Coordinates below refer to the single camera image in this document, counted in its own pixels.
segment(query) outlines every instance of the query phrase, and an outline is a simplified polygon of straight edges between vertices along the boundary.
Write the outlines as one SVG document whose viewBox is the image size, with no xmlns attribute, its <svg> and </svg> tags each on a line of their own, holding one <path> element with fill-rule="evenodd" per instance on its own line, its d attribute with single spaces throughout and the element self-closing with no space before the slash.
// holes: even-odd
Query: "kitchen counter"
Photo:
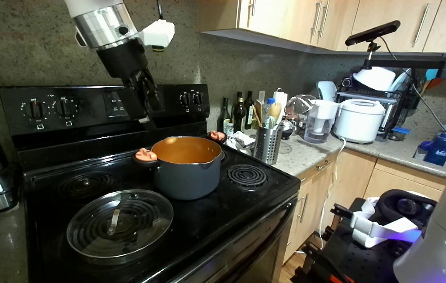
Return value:
<svg viewBox="0 0 446 283">
<path fill-rule="evenodd" d="M 0 282 L 26 283 L 27 250 L 24 207 L 0 213 Z"/>
<path fill-rule="evenodd" d="M 375 141 L 368 145 L 347 143 L 345 148 L 446 178 L 446 163 L 442 167 L 412 158 L 417 145 L 422 141 L 413 138 L 413 136 L 407 136 L 400 142 L 394 140 L 387 140 L 384 143 Z M 326 143 L 319 144 L 307 143 L 299 136 L 291 136 L 289 140 L 281 140 L 279 156 L 274 167 L 297 176 L 325 159 L 326 156 L 338 152 L 341 147 L 342 141 L 334 136 L 329 136 Z"/>
</svg>

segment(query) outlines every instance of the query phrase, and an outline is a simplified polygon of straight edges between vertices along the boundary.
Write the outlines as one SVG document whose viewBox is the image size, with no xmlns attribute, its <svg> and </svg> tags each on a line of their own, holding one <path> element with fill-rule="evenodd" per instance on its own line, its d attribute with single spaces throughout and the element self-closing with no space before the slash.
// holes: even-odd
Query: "glass lid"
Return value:
<svg viewBox="0 0 446 283">
<path fill-rule="evenodd" d="M 149 190 L 123 190 L 100 197 L 74 215 L 67 227 L 70 246 L 90 258 L 139 252 L 171 225 L 171 203 Z"/>
</svg>

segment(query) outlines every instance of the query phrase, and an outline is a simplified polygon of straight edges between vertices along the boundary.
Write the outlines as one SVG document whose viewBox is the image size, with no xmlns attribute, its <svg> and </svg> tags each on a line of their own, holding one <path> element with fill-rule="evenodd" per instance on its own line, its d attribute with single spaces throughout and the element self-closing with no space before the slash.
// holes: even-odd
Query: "cabinet handle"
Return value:
<svg viewBox="0 0 446 283">
<path fill-rule="evenodd" d="M 320 170 L 322 170 L 322 169 L 324 169 L 329 163 L 332 163 L 333 162 L 333 160 L 325 160 L 324 161 L 324 165 L 322 165 L 322 166 L 316 166 L 316 168 L 318 169 L 318 171 L 320 171 Z"/>
<path fill-rule="evenodd" d="M 426 15 L 428 14 L 430 5 L 431 5 L 431 3 L 428 3 L 426 5 L 426 9 L 424 9 L 424 14 L 422 14 L 422 20 L 420 20 L 419 29 L 417 30 L 417 34 L 415 35 L 415 39 L 413 41 L 414 43 L 417 43 L 417 40 L 419 40 L 419 34 L 420 34 L 420 31 L 422 30 L 422 26 L 424 25 L 424 20 L 426 19 Z"/>
<path fill-rule="evenodd" d="M 302 198 L 304 199 L 304 207 L 302 208 L 302 214 L 299 215 L 300 223 L 304 222 L 305 207 L 307 206 L 307 201 L 309 200 L 309 194 L 307 194 L 305 197 Z"/>
<path fill-rule="evenodd" d="M 321 12 L 321 4 L 322 3 L 323 3 L 323 0 L 319 0 L 319 2 L 316 3 L 316 18 L 314 20 L 314 26 L 311 27 L 312 35 L 316 35 L 317 22 L 319 20 L 319 14 Z"/>
<path fill-rule="evenodd" d="M 326 18 L 328 16 L 328 9 L 329 8 L 330 8 L 330 0 L 328 0 L 328 2 L 326 2 L 326 6 L 323 8 L 324 9 L 324 17 L 323 17 L 323 23 L 321 24 L 321 29 L 318 30 L 319 38 L 323 37 L 324 26 L 326 25 Z"/>
<path fill-rule="evenodd" d="M 254 16 L 254 12 L 256 9 L 256 1 L 257 0 L 253 0 L 253 4 L 249 4 L 248 7 L 251 7 L 251 15 Z"/>
</svg>

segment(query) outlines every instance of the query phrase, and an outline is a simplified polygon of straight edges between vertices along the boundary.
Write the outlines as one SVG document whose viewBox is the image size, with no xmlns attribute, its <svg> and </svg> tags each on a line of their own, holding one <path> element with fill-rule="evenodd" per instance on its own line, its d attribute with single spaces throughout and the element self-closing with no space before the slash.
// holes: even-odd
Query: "stainless steel utensil holder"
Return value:
<svg viewBox="0 0 446 283">
<path fill-rule="evenodd" d="M 258 127 L 253 157 L 268 165 L 275 164 L 279 155 L 281 136 L 282 127 L 277 130 Z"/>
</svg>

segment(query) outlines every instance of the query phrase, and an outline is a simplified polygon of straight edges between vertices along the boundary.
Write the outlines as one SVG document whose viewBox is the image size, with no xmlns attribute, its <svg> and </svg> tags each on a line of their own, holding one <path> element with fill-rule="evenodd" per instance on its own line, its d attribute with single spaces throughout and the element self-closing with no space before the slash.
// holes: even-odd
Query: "white bowl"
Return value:
<svg viewBox="0 0 446 283">
<path fill-rule="evenodd" d="M 378 91 L 389 91 L 396 74 L 382 67 L 372 67 L 370 70 L 362 69 L 352 77 L 358 82 Z"/>
</svg>

